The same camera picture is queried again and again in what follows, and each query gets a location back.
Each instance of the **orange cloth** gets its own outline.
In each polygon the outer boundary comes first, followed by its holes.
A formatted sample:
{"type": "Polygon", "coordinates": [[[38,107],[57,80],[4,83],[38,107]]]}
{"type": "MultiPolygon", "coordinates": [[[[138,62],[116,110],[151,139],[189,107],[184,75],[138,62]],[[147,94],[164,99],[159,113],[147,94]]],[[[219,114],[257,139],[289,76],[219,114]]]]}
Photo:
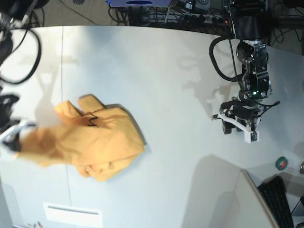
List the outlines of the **orange cloth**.
{"type": "Polygon", "coordinates": [[[71,164],[84,177],[104,181],[143,152],[143,142],[123,109],[106,109],[92,95],[79,99],[78,104],[84,114],[68,101],[56,106],[63,124],[27,135],[18,158],[41,166],[71,164]]]}

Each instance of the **white table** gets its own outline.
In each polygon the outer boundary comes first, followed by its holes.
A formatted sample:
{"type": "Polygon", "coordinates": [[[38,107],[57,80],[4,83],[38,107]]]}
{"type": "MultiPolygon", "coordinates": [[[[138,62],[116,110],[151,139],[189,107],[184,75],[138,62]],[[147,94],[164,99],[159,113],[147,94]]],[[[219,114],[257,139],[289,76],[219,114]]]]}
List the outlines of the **white table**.
{"type": "MultiPolygon", "coordinates": [[[[102,183],[81,177],[71,166],[0,162],[14,222],[74,227],[46,221],[42,203],[49,202],[101,210],[105,228],[211,228],[216,201],[233,190],[239,170],[247,169],[258,185],[279,173],[275,162],[281,156],[289,161],[284,176],[304,185],[297,171],[304,160],[304,57],[268,49],[273,94],[265,102],[281,104],[263,116],[261,141],[247,144],[242,133],[224,135],[221,121],[210,120],[219,98],[229,100],[238,91],[211,64],[214,36],[136,27],[37,31],[43,43],[37,72],[27,83],[5,87],[21,94],[14,115],[52,125],[59,123],[54,105],[63,100],[76,105],[78,97],[94,94],[106,105],[127,108],[147,145],[126,170],[102,183]]],[[[22,32],[14,37],[21,39],[22,32]]],[[[31,68],[34,42],[26,37],[5,63],[6,75],[24,75],[31,68]]],[[[215,56],[232,76],[227,42],[215,48],[215,56]]],[[[298,197],[288,200],[293,208],[298,197]]]]}

